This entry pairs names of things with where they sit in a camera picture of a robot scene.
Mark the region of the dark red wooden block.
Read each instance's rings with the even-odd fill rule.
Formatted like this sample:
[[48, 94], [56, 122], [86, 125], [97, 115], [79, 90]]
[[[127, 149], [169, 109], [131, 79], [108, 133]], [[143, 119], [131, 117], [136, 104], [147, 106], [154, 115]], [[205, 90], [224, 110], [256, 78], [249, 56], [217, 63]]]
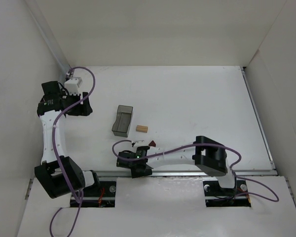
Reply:
[[149, 143], [149, 146], [150, 146], [150, 147], [156, 147], [156, 143], [155, 143], [154, 141], [151, 141], [151, 142]]

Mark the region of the light wooden cylinder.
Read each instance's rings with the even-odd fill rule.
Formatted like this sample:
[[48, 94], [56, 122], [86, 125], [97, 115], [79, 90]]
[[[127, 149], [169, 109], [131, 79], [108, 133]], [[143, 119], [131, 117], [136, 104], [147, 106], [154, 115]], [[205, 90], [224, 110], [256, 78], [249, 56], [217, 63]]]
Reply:
[[142, 132], [142, 133], [147, 133], [148, 132], [148, 126], [137, 125], [136, 126], [136, 131], [137, 132]]

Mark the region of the grey transparent plastic bin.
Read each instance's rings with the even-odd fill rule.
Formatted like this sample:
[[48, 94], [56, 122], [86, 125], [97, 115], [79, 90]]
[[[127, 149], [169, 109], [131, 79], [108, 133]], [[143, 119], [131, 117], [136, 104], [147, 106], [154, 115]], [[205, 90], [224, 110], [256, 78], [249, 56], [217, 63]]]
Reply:
[[133, 116], [133, 107], [119, 105], [116, 112], [115, 122], [112, 126], [114, 136], [128, 137]]

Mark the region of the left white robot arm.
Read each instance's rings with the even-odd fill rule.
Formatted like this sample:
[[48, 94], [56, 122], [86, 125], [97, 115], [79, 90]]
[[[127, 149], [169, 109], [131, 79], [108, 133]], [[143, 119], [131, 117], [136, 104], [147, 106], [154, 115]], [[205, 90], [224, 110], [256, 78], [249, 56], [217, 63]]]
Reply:
[[72, 78], [61, 84], [43, 83], [44, 95], [37, 107], [43, 128], [43, 155], [35, 167], [35, 176], [51, 198], [84, 188], [100, 188], [95, 171], [83, 171], [68, 156], [65, 144], [66, 116], [88, 116], [93, 110], [87, 92], [79, 92], [81, 78]]

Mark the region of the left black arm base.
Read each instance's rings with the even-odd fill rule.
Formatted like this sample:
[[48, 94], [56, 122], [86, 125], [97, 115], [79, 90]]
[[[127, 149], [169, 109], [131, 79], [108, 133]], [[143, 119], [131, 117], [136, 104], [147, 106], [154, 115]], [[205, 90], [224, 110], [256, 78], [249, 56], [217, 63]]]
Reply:
[[87, 187], [84, 189], [81, 207], [113, 208], [115, 207], [116, 181], [105, 180], [100, 187]]

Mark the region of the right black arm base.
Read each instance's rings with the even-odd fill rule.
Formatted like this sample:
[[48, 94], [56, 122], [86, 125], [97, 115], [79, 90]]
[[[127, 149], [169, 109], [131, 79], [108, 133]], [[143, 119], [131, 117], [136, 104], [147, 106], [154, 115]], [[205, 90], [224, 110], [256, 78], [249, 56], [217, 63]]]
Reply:
[[251, 207], [247, 184], [237, 180], [233, 189], [221, 188], [218, 181], [203, 182], [206, 207]]

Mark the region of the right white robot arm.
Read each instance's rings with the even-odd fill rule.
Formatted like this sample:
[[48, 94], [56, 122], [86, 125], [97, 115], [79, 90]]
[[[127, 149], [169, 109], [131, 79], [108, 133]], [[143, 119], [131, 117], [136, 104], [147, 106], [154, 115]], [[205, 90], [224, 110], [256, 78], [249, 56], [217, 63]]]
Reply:
[[144, 141], [121, 140], [113, 144], [116, 166], [131, 171], [132, 178], [152, 175], [154, 169], [170, 165], [192, 165], [206, 175], [215, 177], [217, 185], [208, 185], [208, 191], [222, 192], [234, 196], [237, 192], [237, 178], [228, 164], [227, 151], [238, 156], [236, 150], [226, 147], [206, 136], [197, 136], [193, 143], [166, 150], [146, 144]]

